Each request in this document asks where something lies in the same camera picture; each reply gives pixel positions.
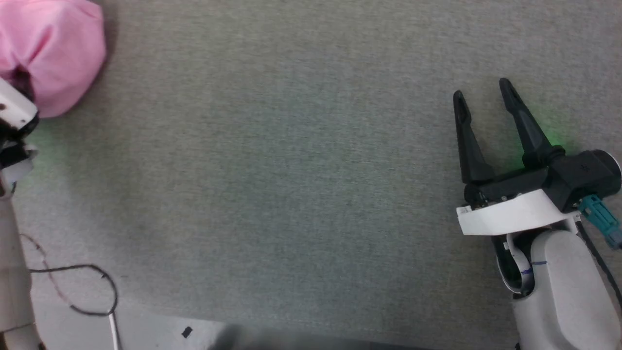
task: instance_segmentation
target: pink bag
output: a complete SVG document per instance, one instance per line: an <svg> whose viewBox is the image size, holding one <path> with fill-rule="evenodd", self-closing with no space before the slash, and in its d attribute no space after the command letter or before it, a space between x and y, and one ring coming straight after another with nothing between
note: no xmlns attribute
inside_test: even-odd
<svg viewBox="0 0 622 350"><path fill-rule="evenodd" d="M106 56L101 8L87 0L0 0L0 77L30 75L42 118L69 110Z"/></svg>

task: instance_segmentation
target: teal connector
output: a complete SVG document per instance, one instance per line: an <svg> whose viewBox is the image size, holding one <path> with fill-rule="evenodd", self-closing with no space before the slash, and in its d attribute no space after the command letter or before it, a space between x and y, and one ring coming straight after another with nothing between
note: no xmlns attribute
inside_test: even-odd
<svg viewBox="0 0 622 350"><path fill-rule="evenodd" d="M605 236L605 241L612 249L622 247L620 222L598 196L590 195L583 198L579 211Z"/></svg>

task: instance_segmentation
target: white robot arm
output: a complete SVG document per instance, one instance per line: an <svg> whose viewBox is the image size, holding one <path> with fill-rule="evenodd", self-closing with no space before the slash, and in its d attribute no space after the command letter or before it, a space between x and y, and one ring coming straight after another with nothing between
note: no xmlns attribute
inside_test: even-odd
<svg viewBox="0 0 622 350"><path fill-rule="evenodd" d="M45 350L11 202L12 185L32 169L35 152L22 139L38 121L35 105L0 79L0 350Z"/></svg>
<svg viewBox="0 0 622 350"><path fill-rule="evenodd" d="M620 166L600 150L566 156L549 143L509 80L501 79L499 87L518 128L525 168L494 175L457 91L453 102L468 203L457 208L462 232L492 239L501 276L513 293L517 349L620 350L620 321L592 259L600 256L580 220L585 215L611 248L622 247L619 222L599 199L620 190ZM599 265L620 298L608 269Z"/></svg>

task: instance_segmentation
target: gray fabric surface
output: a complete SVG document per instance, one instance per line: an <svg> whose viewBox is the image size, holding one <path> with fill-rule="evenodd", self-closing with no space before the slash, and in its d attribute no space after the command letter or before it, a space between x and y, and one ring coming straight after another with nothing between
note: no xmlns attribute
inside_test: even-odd
<svg viewBox="0 0 622 350"><path fill-rule="evenodd" d="M620 0L103 5L109 62L30 137L16 209L52 264L112 272L123 308L509 349L490 243L455 218L452 93L499 172L522 153L500 77L552 141L622 159ZM59 275L103 304L87 277ZM35 277L35 298L56 301L49 287Z"/></svg>

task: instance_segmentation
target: black cable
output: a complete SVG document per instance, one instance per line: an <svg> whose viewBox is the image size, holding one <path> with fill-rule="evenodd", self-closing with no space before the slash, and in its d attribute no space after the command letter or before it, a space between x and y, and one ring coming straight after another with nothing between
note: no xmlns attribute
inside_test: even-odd
<svg viewBox="0 0 622 350"><path fill-rule="evenodd" d="M37 270L34 268L29 269L31 273L52 273L52 272L60 272L60 271L68 271L68 270L78 270L81 268L90 268L92 270L95 270L99 273L101 273L101 277L105 278L108 280L108 282L110 283L110 287L112 287L113 289L113 293L114 293L114 301L113 301L113 305L110 308L109 311L107 312L95 312L95 311L87 311L87 310L83 310L75 305L69 305L69 307L73 310L76 311L77 313L83 314L83 315L87 315L87 316L96 316L96 317L108 317L111 314L114 313L114 311L116 310L116 307L119 303L119 291L116 288L116 285L114 284L114 280L110 277L110 275L108 274L108 272L105 272L102 268L100 268L99 266L89 263L89 264L80 264L80 265L71 265L71 266L65 266L65 267L57 267L57 268L45 268L43 270Z"/></svg>
<svg viewBox="0 0 622 350"><path fill-rule="evenodd" d="M618 288L618 284L616 283L615 278L613 278L613 275L611 274L611 271L609 271L609 268L603 260L603 257L600 256L598 250L596 249L596 246L587 235L583 224L580 221L577 221L576 225L579 229L579 233L581 234L581 238L585 241L585 245L587 245L587 249L590 250L590 253L592 253L592 256L596 259L596 263L598 264L598 266L600 266L600 269L603 270L603 272L607 276L607 280L609 281L609 284L611 285L613 291L616 294L616 299L618 299L618 304L620 306L620 310L622 311L622 293L620 293L620 289Z"/></svg>

